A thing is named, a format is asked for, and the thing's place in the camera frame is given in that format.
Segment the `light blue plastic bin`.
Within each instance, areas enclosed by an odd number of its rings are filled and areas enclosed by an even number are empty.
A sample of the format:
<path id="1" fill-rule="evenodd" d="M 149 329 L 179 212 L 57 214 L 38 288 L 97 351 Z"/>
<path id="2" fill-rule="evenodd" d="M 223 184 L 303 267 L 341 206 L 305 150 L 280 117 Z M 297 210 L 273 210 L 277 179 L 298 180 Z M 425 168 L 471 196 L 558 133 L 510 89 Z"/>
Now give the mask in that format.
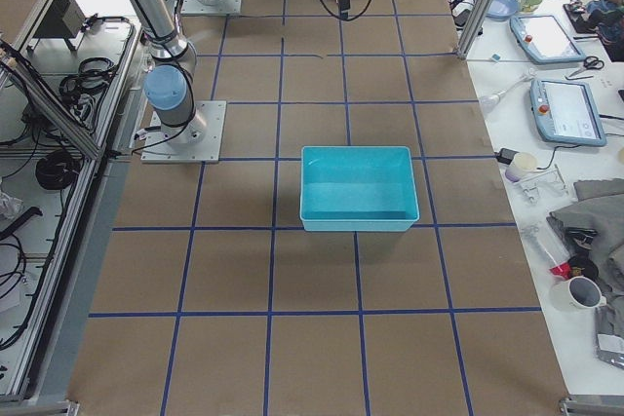
<path id="1" fill-rule="evenodd" d="M 299 216 L 314 232 L 405 232 L 420 218 L 405 146 L 305 146 Z"/>

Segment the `far teach pendant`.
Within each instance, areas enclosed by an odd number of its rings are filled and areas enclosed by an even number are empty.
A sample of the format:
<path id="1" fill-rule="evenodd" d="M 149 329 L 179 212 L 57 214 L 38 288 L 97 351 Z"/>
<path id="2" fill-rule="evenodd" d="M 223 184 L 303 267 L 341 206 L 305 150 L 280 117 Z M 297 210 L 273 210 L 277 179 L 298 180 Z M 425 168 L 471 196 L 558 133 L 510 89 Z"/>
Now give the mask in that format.
<path id="1" fill-rule="evenodd" d="M 512 16 L 509 26 L 521 49 L 536 64 L 575 63 L 586 58 L 552 15 Z"/>

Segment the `teach pendant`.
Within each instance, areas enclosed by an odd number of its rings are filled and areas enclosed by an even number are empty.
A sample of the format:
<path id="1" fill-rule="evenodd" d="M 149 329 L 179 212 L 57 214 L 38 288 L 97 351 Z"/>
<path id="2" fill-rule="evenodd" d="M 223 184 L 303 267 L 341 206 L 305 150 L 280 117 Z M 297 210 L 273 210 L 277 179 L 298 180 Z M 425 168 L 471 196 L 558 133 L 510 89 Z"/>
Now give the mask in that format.
<path id="1" fill-rule="evenodd" d="M 586 58 L 552 15 L 512 16 L 509 26 L 521 49 L 536 64 L 575 63 Z"/>
<path id="2" fill-rule="evenodd" d="M 533 79 L 529 98 L 537 131 L 544 141 L 606 146 L 605 131 L 587 83 Z"/>

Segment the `near teach pendant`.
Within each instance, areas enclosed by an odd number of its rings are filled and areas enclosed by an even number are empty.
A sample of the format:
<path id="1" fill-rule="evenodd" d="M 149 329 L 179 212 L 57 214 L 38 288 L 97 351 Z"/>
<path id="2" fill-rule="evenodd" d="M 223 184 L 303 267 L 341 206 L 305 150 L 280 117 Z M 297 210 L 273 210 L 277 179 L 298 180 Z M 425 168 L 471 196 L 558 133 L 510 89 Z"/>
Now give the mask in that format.
<path id="1" fill-rule="evenodd" d="M 606 146 L 605 131 L 587 83 L 533 79 L 529 98 L 537 131 L 544 141 Z"/>

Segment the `black scissors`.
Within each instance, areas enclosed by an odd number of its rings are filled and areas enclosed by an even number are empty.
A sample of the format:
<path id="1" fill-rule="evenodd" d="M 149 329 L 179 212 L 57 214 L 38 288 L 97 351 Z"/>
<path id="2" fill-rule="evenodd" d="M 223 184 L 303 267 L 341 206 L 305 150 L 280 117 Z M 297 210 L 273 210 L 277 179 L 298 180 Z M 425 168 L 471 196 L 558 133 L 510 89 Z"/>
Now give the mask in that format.
<path id="1" fill-rule="evenodd" d="M 585 77 L 591 70 L 601 70 L 605 67 L 605 62 L 597 56 L 587 56 L 582 65 L 565 76 L 567 80 L 579 80 Z"/>

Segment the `grey cloth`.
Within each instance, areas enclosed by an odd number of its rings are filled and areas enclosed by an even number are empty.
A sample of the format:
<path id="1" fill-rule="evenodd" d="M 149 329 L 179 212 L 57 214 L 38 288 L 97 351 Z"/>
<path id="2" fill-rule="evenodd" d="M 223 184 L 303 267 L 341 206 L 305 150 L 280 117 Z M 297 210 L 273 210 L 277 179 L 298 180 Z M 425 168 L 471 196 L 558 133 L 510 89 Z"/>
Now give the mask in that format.
<path id="1" fill-rule="evenodd" d="M 623 295 L 623 179 L 580 180 L 574 189 L 577 202 L 551 211 L 548 223 L 562 240 L 572 228 L 595 232 L 589 257 L 599 269 L 599 284 Z"/>

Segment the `white mug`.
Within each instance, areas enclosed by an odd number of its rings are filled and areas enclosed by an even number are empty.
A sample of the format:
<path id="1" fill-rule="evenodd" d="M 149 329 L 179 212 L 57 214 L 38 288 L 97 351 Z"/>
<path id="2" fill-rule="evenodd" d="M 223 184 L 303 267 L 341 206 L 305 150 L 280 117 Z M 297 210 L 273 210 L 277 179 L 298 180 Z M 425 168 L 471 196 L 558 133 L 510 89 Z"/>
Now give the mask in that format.
<path id="1" fill-rule="evenodd" d="M 559 282 L 550 289 L 552 305 L 563 312 L 576 312 L 606 305 L 598 285 L 586 277 L 574 277 Z"/>

